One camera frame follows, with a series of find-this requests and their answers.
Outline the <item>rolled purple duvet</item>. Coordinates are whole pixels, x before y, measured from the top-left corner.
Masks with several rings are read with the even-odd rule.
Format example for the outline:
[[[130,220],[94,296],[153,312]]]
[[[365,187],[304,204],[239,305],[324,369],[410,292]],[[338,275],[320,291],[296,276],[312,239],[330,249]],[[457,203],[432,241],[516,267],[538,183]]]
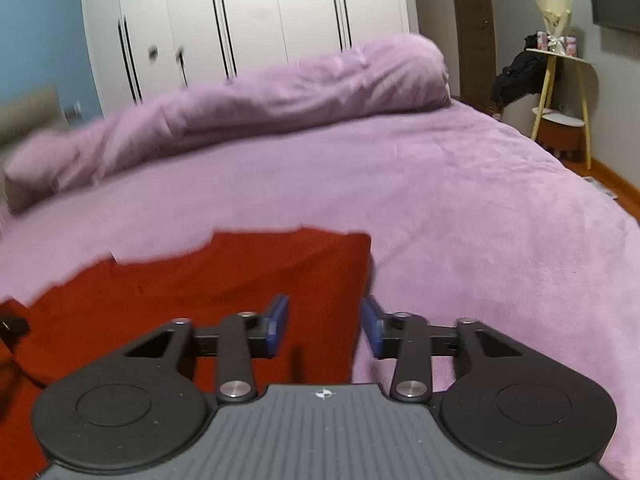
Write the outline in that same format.
[[[423,36],[395,35],[171,91],[74,130],[41,129],[2,168],[6,204],[19,214],[40,200],[95,185],[142,162],[243,136],[438,110],[449,103],[442,51]]]

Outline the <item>grey bed headboard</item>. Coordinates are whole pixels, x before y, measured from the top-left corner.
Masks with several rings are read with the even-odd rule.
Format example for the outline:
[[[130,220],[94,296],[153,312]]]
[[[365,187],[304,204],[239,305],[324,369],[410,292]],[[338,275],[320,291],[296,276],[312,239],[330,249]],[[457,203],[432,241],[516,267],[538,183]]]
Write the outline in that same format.
[[[54,193],[53,159],[69,131],[55,84],[1,102],[1,200],[11,214]]]

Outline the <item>cream flower bouquet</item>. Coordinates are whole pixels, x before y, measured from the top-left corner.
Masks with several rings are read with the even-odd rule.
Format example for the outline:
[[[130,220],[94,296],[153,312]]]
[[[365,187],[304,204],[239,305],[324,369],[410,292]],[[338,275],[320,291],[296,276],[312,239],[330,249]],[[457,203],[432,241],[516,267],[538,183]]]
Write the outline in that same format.
[[[544,19],[547,33],[547,50],[566,55],[565,33],[570,29],[574,0],[535,0]]]

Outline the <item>red knitted garment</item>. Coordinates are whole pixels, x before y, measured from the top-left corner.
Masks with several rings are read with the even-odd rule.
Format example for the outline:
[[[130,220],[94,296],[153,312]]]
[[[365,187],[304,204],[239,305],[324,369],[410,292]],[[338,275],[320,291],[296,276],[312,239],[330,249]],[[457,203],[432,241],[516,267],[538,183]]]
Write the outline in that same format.
[[[285,294],[288,326],[278,355],[255,364],[258,386],[348,382],[370,247],[358,232],[220,232],[174,258],[99,261],[28,304],[5,292],[2,314],[29,331],[1,350],[2,477],[30,479],[46,464],[30,428],[45,385],[174,318],[213,326]]]

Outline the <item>dark wooden door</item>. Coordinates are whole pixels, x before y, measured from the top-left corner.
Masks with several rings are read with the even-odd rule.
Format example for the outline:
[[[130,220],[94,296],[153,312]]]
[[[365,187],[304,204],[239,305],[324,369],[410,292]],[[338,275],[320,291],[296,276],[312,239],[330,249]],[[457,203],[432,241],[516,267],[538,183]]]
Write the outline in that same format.
[[[492,113],[496,67],[494,12],[491,0],[454,0],[459,53],[460,96],[478,110]]]

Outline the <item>purple bed sheet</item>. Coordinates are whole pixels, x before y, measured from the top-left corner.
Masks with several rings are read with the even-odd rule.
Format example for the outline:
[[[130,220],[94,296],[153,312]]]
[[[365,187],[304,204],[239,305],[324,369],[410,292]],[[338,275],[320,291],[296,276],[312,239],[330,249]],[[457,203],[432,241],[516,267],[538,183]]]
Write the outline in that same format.
[[[1,293],[300,226],[367,232],[384,308],[477,318],[598,382],[618,411],[603,466],[638,477],[638,222],[462,104],[201,148],[46,200],[2,222]]]

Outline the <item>pink gift box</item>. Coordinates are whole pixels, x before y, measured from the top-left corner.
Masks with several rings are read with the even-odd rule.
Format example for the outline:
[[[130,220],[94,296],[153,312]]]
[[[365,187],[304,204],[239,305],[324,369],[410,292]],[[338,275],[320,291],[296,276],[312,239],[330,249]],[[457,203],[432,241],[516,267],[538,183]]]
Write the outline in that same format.
[[[548,32],[537,32],[537,49],[556,55],[578,57],[577,39],[572,36],[553,36]]]

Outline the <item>yellow-legged side table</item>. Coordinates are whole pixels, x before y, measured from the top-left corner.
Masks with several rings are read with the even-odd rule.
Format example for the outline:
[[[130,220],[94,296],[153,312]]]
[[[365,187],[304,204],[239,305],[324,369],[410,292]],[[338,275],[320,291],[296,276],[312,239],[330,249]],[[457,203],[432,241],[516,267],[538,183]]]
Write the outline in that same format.
[[[591,76],[597,77],[593,62],[549,50],[527,49],[546,62],[544,82],[530,138],[556,157],[565,155],[590,171],[593,163],[591,131]]]

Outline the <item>black clothes pile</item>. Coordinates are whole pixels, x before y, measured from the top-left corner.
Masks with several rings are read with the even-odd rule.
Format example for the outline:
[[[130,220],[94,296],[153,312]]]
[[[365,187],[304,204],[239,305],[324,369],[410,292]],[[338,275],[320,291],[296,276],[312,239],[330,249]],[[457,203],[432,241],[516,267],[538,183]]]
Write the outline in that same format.
[[[538,94],[544,85],[548,58],[529,52],[538,47],[538,35],[526,36],[524,50],[496,77],[491,90],[491,101],[503,110],[526,94]]]

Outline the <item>white wardrobe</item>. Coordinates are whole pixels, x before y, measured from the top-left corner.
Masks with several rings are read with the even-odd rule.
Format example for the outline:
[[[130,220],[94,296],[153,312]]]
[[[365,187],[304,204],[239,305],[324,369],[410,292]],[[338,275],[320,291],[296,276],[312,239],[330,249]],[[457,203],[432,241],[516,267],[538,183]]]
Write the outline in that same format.
[[[104,114],[416,29],[414,0],[81,0]]]

